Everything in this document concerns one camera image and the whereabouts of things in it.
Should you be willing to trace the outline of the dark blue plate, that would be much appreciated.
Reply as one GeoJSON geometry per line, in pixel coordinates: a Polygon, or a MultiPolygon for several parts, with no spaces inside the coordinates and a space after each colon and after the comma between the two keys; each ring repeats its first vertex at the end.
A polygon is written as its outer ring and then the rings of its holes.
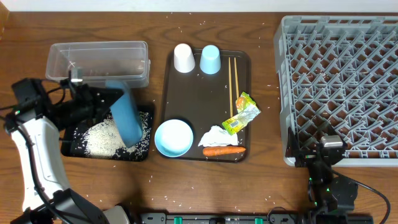
{"type": "Polygon", "coordinates": [[[123,95],[110,107],[121,140],[126,147],[133,147],[142,138],[142,122],[130,86],[121,80],[106,80],[106,88],[123,91],[123,95]]]}

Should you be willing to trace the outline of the light blue bowl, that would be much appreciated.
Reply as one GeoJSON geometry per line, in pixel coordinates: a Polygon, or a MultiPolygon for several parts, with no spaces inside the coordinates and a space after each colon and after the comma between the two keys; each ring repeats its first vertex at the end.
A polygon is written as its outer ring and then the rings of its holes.
{"type": "Polygon", "coordinates": [[[157,128],[154,142],[163,156],[179,157],[190,150],[193,144],[193,131],[186,122],[170,119],[157,128]]]}

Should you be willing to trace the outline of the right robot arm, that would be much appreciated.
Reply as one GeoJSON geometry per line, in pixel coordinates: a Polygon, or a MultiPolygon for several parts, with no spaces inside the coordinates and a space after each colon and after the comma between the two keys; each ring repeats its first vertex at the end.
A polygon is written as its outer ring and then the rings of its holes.
{"type": "Polygon", "coordinates": [[[329,126],[315,149],[301,149],[291,128],[285,156],[295,159],[295,167],[308,169],[308,199],[315,204],[299,223],[348,223],[347,212],[354,210],[358,185],[333,173],[332,166],[343,159],[347,143],[329,126]]]}

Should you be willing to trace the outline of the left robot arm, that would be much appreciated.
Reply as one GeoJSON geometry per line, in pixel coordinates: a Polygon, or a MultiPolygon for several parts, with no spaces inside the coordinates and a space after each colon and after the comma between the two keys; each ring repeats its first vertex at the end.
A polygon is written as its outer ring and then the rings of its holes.
{"type": "Polygon", "coordinates": [[[102,211],[71,189],[60,152],[60,132],[82,121],[101,118],[124,92],[117,88],[59,83],[72,98],[52,103],[41,79],[12,85],[17,105],[2,117],[17,146],[24,177],[23,213],[13,223],[133,223],[121,205],[102,211]]]}

